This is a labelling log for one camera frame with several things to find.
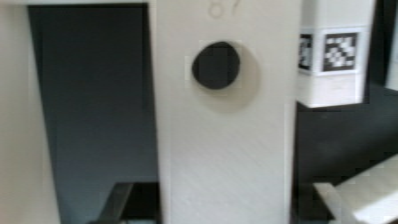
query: black surface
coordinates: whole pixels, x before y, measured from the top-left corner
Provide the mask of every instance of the black surface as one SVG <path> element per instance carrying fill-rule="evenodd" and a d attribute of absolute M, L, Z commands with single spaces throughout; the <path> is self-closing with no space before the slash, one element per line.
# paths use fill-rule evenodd
<path fill-rule="evenodd" d="M 224 89 L 231 85 L 240 73 L 240 56 L 225 42 L 211 44 L 201 51 L 192 73 L 197 82 L 209 89 Z"/>
<path fill-rule="evenodd" d="M 160 221 L 158 183 L 135 183 L 122 212 L 122 219 Z"/>
<path fill-rule="evenodd" d="M 117 182 L 156 182 L 145 5 L 30 7 L 62 224 L 97 219 Z"/>
<path fill-rule="evenodd" d="M 305 221 L 330 221 L 334 216 L 325 206 L 312 184 L 300 184 L 295 189 L 293 208 L 296 219 Z"/>

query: black circle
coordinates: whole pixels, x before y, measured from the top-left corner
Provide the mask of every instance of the black circle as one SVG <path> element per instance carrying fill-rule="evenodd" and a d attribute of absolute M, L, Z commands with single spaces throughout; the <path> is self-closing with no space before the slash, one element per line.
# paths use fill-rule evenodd
<path fill-rule="evenodd" d="M 240 56 L 234 47 L 218 42 L 201 51 L 192 72 L 197 82 L 209 89 L 224 89 L 240 73 Z"/>

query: white panel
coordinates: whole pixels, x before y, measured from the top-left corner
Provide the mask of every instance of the white panel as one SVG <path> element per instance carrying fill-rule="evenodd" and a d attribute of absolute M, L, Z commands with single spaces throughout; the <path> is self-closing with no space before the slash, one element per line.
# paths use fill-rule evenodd
<path fill-rule="evenodd" d="M 304 28 L 368 26 L 375 0 L 304 0 Z"/>
<path fill-rule="evenodd" d="M 328 183 L 316 183 L 314 188 L 336 218 L 336 220 L 330 221 L 330 224 L 359 224 L 352 209 L 334 186 Z"/>
<path fill-rule="evenodd" d="M 398 219 L 398 156 L 382 162 L 339 186 L 337 192 L 362 224 Z"/>
<path fill-rule="evenodd" d="M 165 224 L 288 223 L 298 15 L 291 0 L 151 2 Z M 241 72 L 215 91 L 190 67 L 217 41 Z"/>
<path fill-rule="evenodd" d="M 57 224 L 26 11 L 3 1 L 0 49 L 0 223 Z"/>
<path fill-rule="evenodd" d="M 305 60 L 311 65 L 307 68 L 300 66 L 296 100 L 307 107 L 337 106 L 362 101 L 373 11 L 375 0 L 304 0 L 302 34 L 307 37 L 302 36 L 302 40 L 311 38 L 311 47 L 302 46 L 302 49 L 311 53 L 304 55 L 300 50 L 300 63 L 304 55 L 304 58 L 311 57 Z M 330 50 L 336 49 L 327 40 L 336 35 L 343 39 L 355 39 L 350 44 L 344 42 L 334 46 L 337 52 L 346 54 L 348 49 L 353 49 L 355 53 L 328 59 Z M 341 66 L 339 62 L 352 63 L 352 66 Z"/>

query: black and white pattern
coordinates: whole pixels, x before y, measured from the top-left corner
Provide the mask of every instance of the black and white pattern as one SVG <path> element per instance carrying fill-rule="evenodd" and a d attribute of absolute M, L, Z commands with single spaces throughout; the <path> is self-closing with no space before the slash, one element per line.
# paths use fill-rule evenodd
<path fill-rule="evenodd" d="M 323 71 L 355 69 L 357 33 L 328 34 L 325 36 Z"/>
<path fill-rule="evenodd" d="M 305 70 L 311 69 L 311 61 L 312 61 L 312 35 L 302 34 L 298 67 Z"/>

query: white pillar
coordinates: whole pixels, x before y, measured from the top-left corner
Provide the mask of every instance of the white pillar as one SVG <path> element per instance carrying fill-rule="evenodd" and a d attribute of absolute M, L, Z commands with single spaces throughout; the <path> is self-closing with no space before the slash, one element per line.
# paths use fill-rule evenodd
<path fill-rule="evenodd" d="M 165 224 L 286 224 L 300 1 L 153 0 L 160 183 Z M 217 41 L 241 71 L 222 90 L 192 77 Z"/>
<path fill-rule="evenodd" d="M 25 6 L 0 1 L 0 223 L 58 224 Z"/>

